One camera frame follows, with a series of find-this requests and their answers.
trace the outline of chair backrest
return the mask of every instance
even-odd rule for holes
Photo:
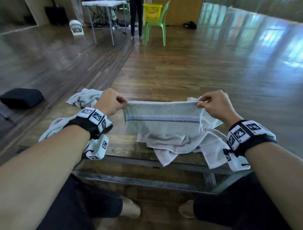
[[[168,9],[168,5],[169,5],[170,1],[171,1],[171,0],[169,0],[169,1],[165,4],[165,6],[163,7],[163,10],[162,10],[162,12],[161,12],[161,15],[160,15],[160,18],[159,18],[159,21],[158,21],[158,22],[161,22],[161,23],[162,23],[164,14],[166,13],[166,11],[167,11],[167,9]]]

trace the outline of green plastic chair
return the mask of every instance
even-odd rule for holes
[[[160,18],[158,20],[157,23],[151,23],[151,22],[148,22],[146,24],[146,28],[145,28],[145,45],[147,45],[147,42],[148,42],[148,39],[149,39],[149,27],[150,26],[161,26],[162,27],[162,32],[163,32],[163,45],[165,46],[166,45],[166,35],[165,35],[165,17],[166,17],[166,11],[167,11],[167,8],[168,8],[168,5],[170,3],[170,0],[165,4],[162,12],[161,12],[161,15],[160,15]]]

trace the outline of dark shorts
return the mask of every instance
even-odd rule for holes
[[[118,217],[122,206],[118,193],[83,183],[71,174],[37,229],[92,230],[91,218]]]
[[[204,194],[197,197],[194,214],[198,220],[228,226],[233,230],[290,230],[254,173],[234,183],[224,195]]]

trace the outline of plastic basket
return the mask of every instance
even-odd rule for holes
[[[157,23],[161,15],[162,5],[143,4],[145,13],[145,22]]]

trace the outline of forearm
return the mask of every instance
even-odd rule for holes
[[[0,229],[35,229],[70,175],[90,133],[68,126],[0,167]]]
[[[245,157],[290,227],[303,229],[303,160],[274,143],[259,144]]]

